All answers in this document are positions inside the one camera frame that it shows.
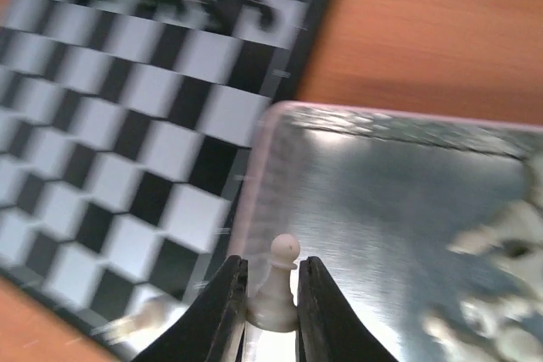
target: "silver metal plate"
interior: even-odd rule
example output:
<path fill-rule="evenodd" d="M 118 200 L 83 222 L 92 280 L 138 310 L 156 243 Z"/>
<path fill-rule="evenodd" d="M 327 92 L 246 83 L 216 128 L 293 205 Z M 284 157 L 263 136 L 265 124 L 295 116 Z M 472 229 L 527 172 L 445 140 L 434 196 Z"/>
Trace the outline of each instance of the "silver metal plate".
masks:
<path fill-rule="evenodd" d="M 524 196 L 522 160 L 542 141 L 540 129 L 499 123 L 276 106 L 261 123 L 230 253 L 249 261 L 252 294 L 273 238 L 294 234 L 300 258 L 323 260 L 399 361 L 441 361 L 419 323 L 425 309 L 462 323 L 460 294 L 514 289 L 485 258 L 446 245 Z M 295 273 L 292 284 L 295 292 Z M 294 334 L 252 331 L 246 361 L 295 361 Z"/>

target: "chess piece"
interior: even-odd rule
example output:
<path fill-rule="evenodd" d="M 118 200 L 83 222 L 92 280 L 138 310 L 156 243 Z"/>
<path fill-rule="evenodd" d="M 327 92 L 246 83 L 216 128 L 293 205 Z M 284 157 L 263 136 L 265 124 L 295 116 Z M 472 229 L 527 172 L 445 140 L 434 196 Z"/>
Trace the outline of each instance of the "chess piece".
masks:
<path fill-rule="evenodd" d="M 244 0 L 246 6 L 255 9 L 259 13 L 259 27 L 268 31 L 275 23 L 275 14 L 273 9 L 266 4 L 264 0 Z"/>
<path fill-rule="evenodd" d="M 228 27 L 228 19 L 216 0 L 195 0 L 208 14 L 207 30 L 222 33 Z"/>
<path fill-rule="evenodd" d="M 543 362 L 543 346 L 520 326 L 504 326 L 495 340 L 498 354 L 509 362 Z"/>
<path fill-rule="evenodd" d="M 449 250 L 482 254 L 512 240 L 543 244 L 543 219 L 533 205 L 523 200 L 506 204 L 488 224 L 458 234 Z"/>
<path fill-rule="evenodd" d="M 521 321 L 535 312 L 530 299 L 514 294 L 496 298 L 465 297 L 460 300 L 460 310 L 472 329 L 487 338 L 496 338 L 506 321 Z"/>
<path fill-rule="evenodd" d="M 248 301 L 247 321 L 265 331 L 291 332 L 298 327 L 298 313 L 290 289 L 293 263 L 299 256 L 299 242 L 289 234 L 271 244 L 270 274 Z"/>
<path fill-rule="evenodd" d="M 106 330 L 105 337 L 109 343 L 120 343 L 135 333 L 157 330 L 165 323 L 166 314 L 165 301 L 151 298 L 137 314 L 113 321 Z"/>
<path fill-rule="evenodd" d="M 421 322 L 424 331 L 443 349 L 447 362 L 499 362 L 490 351 L 461 339 L 435 311 L 426 313 Z"/>
<path fill-rule="evenodd" d="M 498 269 L 515 278 L 535 302 L 543 302 L 543 248 L 519 247 L 490 259 Z"/>
<path fill-rule="evenodd" d="M 529 158 L 526 168 L 530 173 L 532 183 L 528 200 L 537 208 L 543 209 L 543 152 Z"/>

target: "chessboard border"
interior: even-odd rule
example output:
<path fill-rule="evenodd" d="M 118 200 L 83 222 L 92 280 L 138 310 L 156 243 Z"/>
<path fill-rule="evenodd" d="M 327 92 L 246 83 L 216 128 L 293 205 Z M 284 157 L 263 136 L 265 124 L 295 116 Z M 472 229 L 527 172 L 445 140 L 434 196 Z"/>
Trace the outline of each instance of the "chessboard border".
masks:
<path fill-rule="evenodd" d="M 306 16 L 308 16 L 308 19 L 305 21 L 305 26 L 307 27 L 307 30 L 300 30 L 298 35 L 296 36 L 296 41 L 293 45 L 293 48 L 291 49 L 287 65 L 285 67 L 285 71 L 290 73 L 290 76 L 281 78 L 277 86 L 276 93 L 271 98 L 269 106 L 281 101 L 294 99 L 294 96 L 298 91 L 298 86 L 301 82 L 302 76 L 305 73 L 306 65 L 310 61 L 311 52 L 313 51 L 313 47 L 316 43 L 316 36 L 319 34 L 320 29 L 324 25 L 323 23 L 325 20 L 326 12 L 330 8 L 330 1 L 331 0 L 312 0 L 311 3 L 309 3 L 308 9 L 306 11 Z M 2 34 L 5 32 L 2 29 L 3 27 L 0 27 L 0 39 L 2 37 Z M 232 201 L 227 224 L 233 223 L 233 215 L 235 214 L 238 207 L 239 194 L 242 188 L 243 185 L 240 185 L 237 194 L 238 196 Z M 221 263 L 220 259 L 226 258 L 229 242 L 229 235 L 222 235 L 220 237 L 220 241 L 216 245 L 216 250 L 212 254 L 212 260 L 208 265 L 208 273 L 212 265 L 217 266 L 219 265 L 219 263 Z M 49 312 L 52 312 L 65 323 L 74 327 L 78 332 L 80 332 L 82 336 L 88 337 L 99 346 L 101 346 L 101 348 L 112 354 L 114 357 L 118 358 L 121 361 L 129 361 L 133 357 L 133 351 L 129 349 L 126 345 L 112 345 L 108 343 L 103 338 L 103 336 L 93 335 L 92 332 L 95 330 L 95 327 L 93 327 L 91 324 L 86 323 L 82 317 L 79 317 L 71 311 L 60 308 L 54 300 L 47 297 L 34 287 L 26 286 L 25 280 L 17 276 L 14 271 L 0 266 L 0 277 L 2 277 L 5 281 L 13 284 L 15 288 L 37 301 Z M 160 357 L 157 356 L 156 360 L 157 362 L 159 362 Z"/>

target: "wooden table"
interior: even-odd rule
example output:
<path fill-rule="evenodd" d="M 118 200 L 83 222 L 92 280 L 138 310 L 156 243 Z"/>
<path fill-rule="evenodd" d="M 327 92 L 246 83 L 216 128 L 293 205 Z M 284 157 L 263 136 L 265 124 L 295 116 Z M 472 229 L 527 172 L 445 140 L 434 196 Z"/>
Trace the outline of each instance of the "wooden table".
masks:
<path fill-rule="evenodd" d="M 543 125 L 543 0 L 334 0 L 300 98 Z M 0 315 L 2 361 L 109 360 L 1 281 Z"/>

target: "black square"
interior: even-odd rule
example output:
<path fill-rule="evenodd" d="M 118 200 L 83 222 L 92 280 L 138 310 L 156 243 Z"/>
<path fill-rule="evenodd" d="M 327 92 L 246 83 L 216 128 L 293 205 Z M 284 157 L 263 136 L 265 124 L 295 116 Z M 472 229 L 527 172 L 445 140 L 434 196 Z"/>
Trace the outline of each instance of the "black square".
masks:
<path fill-rule="evenodd" d="M 142 148 L 150 124 L 151 118 L 146 114 L 129 110 L 120 128 L 113 151 L 135 161 L 140 148 Z"/>
<path fill-rule="evenodd" d="M 48 28 L 49 21 L 51 21 L 51 16 L 53 16 L 54 10 L 60 2 L 55 0 L 42 0 L 42 2 L 47 2 L 47 6 L 41 10 L 40 17 L 36 19 L 36 23 L 29 30 L 31 33 L 43 34 Z"/>
<path fill-rule="evenodd" d="M 25 79 L 26 75 L 20 74 L 19 72 L 11 73 L 11 78 L 0 98 L 1 106 L 4 106 L 4 108 L 12 108 L 14 106 L 17 95 L 19 95 L 20 88 Z"/>
<path fill-rule="evenodd" d="M 47 277 L 58 248 L 59 243 L 57 241 L 41 231 L 38 232 L 32 249 L 26 258 L 26 267 L 41 277 Z"/>
<path fill-rule="evenodd" d="M 51 125 L 60 131 L 68 131 L 80 104 L 81 94 L 79 92 L 64 89 L 64 95 Z"/>
<path fill-rule="evenodd" d="M 158 11 L 159 7 L 155 4 L 139 2 L 132 15 L 139 17 L 140 19 L 153 20 Z"/>
<path fill-rule="evenodd" d="M 5 57 L 13 44 L 18 31 L 7 29 L 5 27 L 0 28 L 0 64 L 4 64 Z"/>
<path fill-rule="evenodd" d="M 227 85 L 259 93 L 276 48 L 258 42 L 244 42 Z"/>
<path fill-rule="evenodd" d="M 53 51 L 49 54 L 47 64 L 43 70 L 42 76 L 48 81 L 55 81 L 60 72 L 60 67 L 64 62 L 68 45 L 62 42 L 56 42 Z"/>
<path fill-rule="evenodd" d="M 195 129 L 210 95 L 211 83 L 185 76 L 171 105 L 168 120 Z"/>
<path fill-rule="evenodd" d="M 125 314 L 134 285 L 125 278 L 106 270 L 92 298 L 90 309 L 107 321 L 116 320 Z"/>
<path fill-rule="evenodd" d="M 130 213 L 151 225 L 158 225 L 172 186 L 171 181 L 151 173 L 144 173 Z"/>
<path fill-rule="evenodd" d="M 185 37 L 187 36 L 187 28 L 177 25 L 164 25 L 162 35 L 154 49 L 151 65 L 164 68 L 165 70 L 173 70 L 173 66 L 177 61 L 177 54 L 181 50 Z"/>
<path fill-rule="evenodd" d="M 134 63 L 122 58 L 113 58 L 113 62 L 109 66 L 108 74 L 106 75 L 98 95 L 110 102 L 116 103 L 119 101 L 120 93 L 125 87 L 128 75 L 132 71 Z"/>
<path fill-rule="evenodd" d="M 34 214 L 36 210 L 37 202 L 42 195 L 43 188 L 45 187 L 45 181 L 41 178 L 29 173 L 26 177 L 25 184 L 20 190 L 17 197 L 18 208 L 25 211 L 27 214 Z"/>
<path fill-rule="evenodd" d="M 210 5 L 210 8 L 217 12 L 221 17 L 215 23 L 210 15 L 208 24 L 205 27 L 206 31 L 220 34 L 223 36 L 231 36 L 234 28 L 238 23 L 239 15 L 244 6 L 244 0 L 215 0 Z"/>
<path fill-rule="evenodd" d="M 34 126 L 27 122 L 19 122 L 14 138 L 9 144 L 8 153 L 19 159 L 22 159 L 28 141 L 31 139 Z"/>
<path fill-rule="evenodd" d="M 95 157 L 95 151 L 87 146 L 76 144 L 62 179 L 74 187 L 83 188 Z"/>
<path fill-rule="evenodd" d="M 235 145 L 205 136 L 188 183 L 221 195 L 237 152 Z"/>
<path fill-rule="evenodd" d="M 197 259 L 197 253 L 165 239 L 151 270 L 149 283 L 174 298 L 182 298 Z"/>
<path fill-rule="evenodd" d="M 87 211 L 76 235 L 76 240 L 83 246 L 100 253 L 108 235 L 114 215 L 108 210 L 89 203 Z"/>
<path fill-rule="evenodd" d="M 94 24 L 94 30 L 87 39 L 87 48 L 102 51 L 108 35 L 112 31 L 115 17 L 117 14 L 110 12 L 101 12 L 98 21 Z"/>

